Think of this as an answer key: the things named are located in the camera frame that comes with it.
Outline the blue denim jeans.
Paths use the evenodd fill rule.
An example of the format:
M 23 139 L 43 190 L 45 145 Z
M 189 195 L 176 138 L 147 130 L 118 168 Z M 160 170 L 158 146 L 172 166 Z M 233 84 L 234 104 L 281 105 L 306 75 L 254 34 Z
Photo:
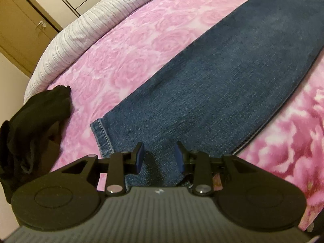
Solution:
M 174 186 L 182 142 L 232 153 L 289 99 L 323 49 L 323 0 L 248 0 L 91 124 L 102 157 L 142 142 L 130 186 Z

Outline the pink rose blanket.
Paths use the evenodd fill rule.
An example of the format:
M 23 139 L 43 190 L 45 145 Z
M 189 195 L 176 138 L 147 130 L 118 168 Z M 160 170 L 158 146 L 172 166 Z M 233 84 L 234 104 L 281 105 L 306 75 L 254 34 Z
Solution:
M 99 154 L 90 125 L 195 38 L 247 0 L 152 0 L 110 30 L 56 81 L 72 89 L 74 112 L 55 163 Z M 323 209 L 323 56 L 240 157 L 298 186 L 306 229 Z

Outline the white striped duvet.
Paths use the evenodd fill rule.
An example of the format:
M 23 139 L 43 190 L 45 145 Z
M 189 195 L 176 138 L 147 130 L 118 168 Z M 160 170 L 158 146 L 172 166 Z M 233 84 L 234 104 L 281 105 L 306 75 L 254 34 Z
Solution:
M 24 102 L 42 92 L 108 31 L 152 0 L 101 0 L 50 42 L 25 90 Z

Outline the brown wooden door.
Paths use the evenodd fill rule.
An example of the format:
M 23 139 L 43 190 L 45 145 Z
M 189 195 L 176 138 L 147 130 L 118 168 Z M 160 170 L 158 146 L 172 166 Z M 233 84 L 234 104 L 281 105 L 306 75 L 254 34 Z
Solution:
M 1 0 L 1 53 L 21 72 L 31 77 L 35 67 L 62 27 L 36 0 Z M 37 30 L 40 20 L 45 31 Z

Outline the black garment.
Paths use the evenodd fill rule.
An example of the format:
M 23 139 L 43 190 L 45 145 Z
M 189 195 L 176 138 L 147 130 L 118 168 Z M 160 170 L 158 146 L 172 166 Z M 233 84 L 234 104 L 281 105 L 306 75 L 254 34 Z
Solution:
M 1 185 L 7 203 L 22 185 L 50 172 L 71 116 L 70 86 L 37 93 L 1 125 Z

